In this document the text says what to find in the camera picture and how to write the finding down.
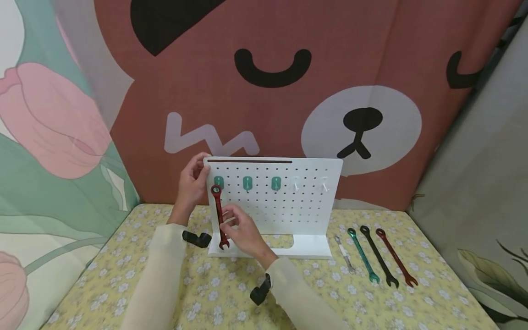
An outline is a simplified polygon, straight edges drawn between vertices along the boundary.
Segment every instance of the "pegboard stand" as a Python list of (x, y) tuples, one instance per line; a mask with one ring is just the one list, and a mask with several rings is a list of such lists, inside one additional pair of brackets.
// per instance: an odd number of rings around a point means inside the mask
[(326, 230), (343, 161), (325, 158), (208, 157), (208, 196), (213, 227), (211, 257), (248, 258), (231, 242), (220, 249), (220, 228), (211, 186), (222, 183), (222, 205), (237, 204), (261, 234), (288, 234), (294, 244), (278, 256), (330, 259)]

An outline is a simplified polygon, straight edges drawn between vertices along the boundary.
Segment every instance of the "plant illustration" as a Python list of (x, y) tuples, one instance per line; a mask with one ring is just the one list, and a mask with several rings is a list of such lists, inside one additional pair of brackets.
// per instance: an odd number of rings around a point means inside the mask
[[(504, 251), (516, 258), (513, 260), (518, 262), (528, 275), (527, 267), (524, 264), (528, 263), (528, 258), (524, 258), (509, 251), (499, 241), (497, 241), (497, 243)], [(528, 257), (523, 249), (521, 249), (521, 253)], [(488, 291), (506, 296), (528, 309), (528, 291), (522, 288), (513, 276), (501, 265), (482, 258), (469, 250), (459, 249), (458, 255), (461, 263), (475, 283), (488, 289)], [(528, 323), (528, 318), (517, 315), (496, 299), (492, 298), (488, 293), (476, 288), (468, 289), (475, 298), (477, 298), (481, 306), (494, 322), (504, 324), (513, 320), (521, 320)]]

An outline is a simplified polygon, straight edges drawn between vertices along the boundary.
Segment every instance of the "pink tulip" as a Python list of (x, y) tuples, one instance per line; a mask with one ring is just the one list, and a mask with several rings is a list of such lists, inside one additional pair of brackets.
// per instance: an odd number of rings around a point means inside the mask
[(38, 63), (6, 70), (0, 79), (0, 118), (48, 172), (61, 178), (88, 174), (111, 141), (94, 100)]
[(29, 303), (24, 269), (16, 257), (0, 252), (0, 330), (16, 330)]

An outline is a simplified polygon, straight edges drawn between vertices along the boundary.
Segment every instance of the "wrench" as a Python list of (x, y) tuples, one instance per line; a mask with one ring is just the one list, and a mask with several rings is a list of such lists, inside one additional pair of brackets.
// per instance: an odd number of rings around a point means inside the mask
[(367, 260), (366, 255), (363, 252), (363, 249), (361, 248), (359, 241), (357, 240), (356, 231), (354, 230), (354, 228), (349, 228), (347, 232), (350, 235), (350, 237), (352, 237), (352, 239), (354, 240), (354, 244), (356, 244), (357, 250), (360, 252), (361, 259), (363, 259), (363, 263), (365, 264), (366, 269), (369, 271), (370, 282), (376, 281), (379, 283), (380, 278), (376, 275), (376, 273), (374, 273), (374, 271), (372, 270), (372, 267), (370, 267), (370, 263)]
[(348, 272), (350, 274), (355, 274), (356, 273), (356, 269), (350, 263), (350, 259), (348, 258), (348, 252), (346, 252), (345, 248), (341, 244), (341, 239), (337, 235), (334, 237), (334, 239), (337, 242), (337, 244), (339, 245), (339, 249), (341, 250), (341, 253), (343, 254), (343, 258), (345, 258), (346, 265), (348, 266)]
[(389, 271), (389, 268), (385, 264), (385, 261), (381, 257), (381, 254), (378, 251), (378, 248), (376, 247), (376, 244), (374, 244), (374, 241), (372, 240), (372, 237), (370, 236), (369, 227), (363, 225), (363, 226), (360, 227), (360, 231), (363, 233), (363, 235), (365, 235), (367, 241), (369, 241), (369, 244), (370, 244), (370, 247), (372, 248), (372, 251), (374, 251), (374, 254), (376, 255), (376, 258), (378, 259), (378, 262), (380, 263), (381, 268), (383, 269), (383, 272), (385, 272), (385, 276), (387, 277), (387, 280), (386, 280), (387, 284), (391, 287), (392, 283), (394, 283), (394, 285), (396, 285), (396, 289), (398, 289), (398, 287), (400, 286), (400, 283), (391, 274), (391, 272)]
[[(216, 204), (216, 216), (218, 217), (218, 226), (220, 226), (221, 223), (224, 222), (224, 218), (222, 215), (222, 203), (220, 202), (220, 195), (222, 194), (222, 188), (215, 184), (211, 187), (211, 194), (214, 197), (214, 201)], [(220, 249), (224, 249), (224, 245), (227, 245), (229, 247), (229, 241), (228, 237), (225, 235), (225, 233), (220, 229)]]
[(401, 272), (403, 273), (403, 276), (405, 277), (405, 283), (407, 283), (407, 285), (410, 286), (411, 288), (413, 287), (412, 286), (413, 283), (416, 286), (418, 286), (418, 281), (416, 281), (416, 279), (409, 274), (409, 272), (406, 270), (405, 266), (403, 265), (403, 262), (401, 262), (400, 258), (398, 257), (394, 249), (392, 248), (391, 243), (389, 243), (389, 240), (387, 239), (385, 231), (381, 228), (378, 228), (376, 229), (376, 234), (383, 240), (383, 242), (387, 246), (387, 249), (389, 250), (389, 252), (391, 252), (392, 257), (394, 258), (394, 260), (400, 267)]

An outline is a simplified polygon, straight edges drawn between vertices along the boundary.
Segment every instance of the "hand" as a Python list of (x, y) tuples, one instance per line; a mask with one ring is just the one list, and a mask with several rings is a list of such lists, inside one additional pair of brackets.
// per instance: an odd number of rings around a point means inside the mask
[(224, 223), (220, 225), (220, 229), (242, 252), (254, 257), (265, 269), (268, 269), (278, 257), (264, 242), (253, 219), (233, 204), (224, 206), (222, 213)]
[(203, 165), (203, 158), (209, 156), (211, 155), (208, 153), (197, 154), (182, 170), (178, 185), (178, 197), (167, 223), (187, 226), (191, 212), (206, 190), (206, 180), (211, 168), (209, 165)]

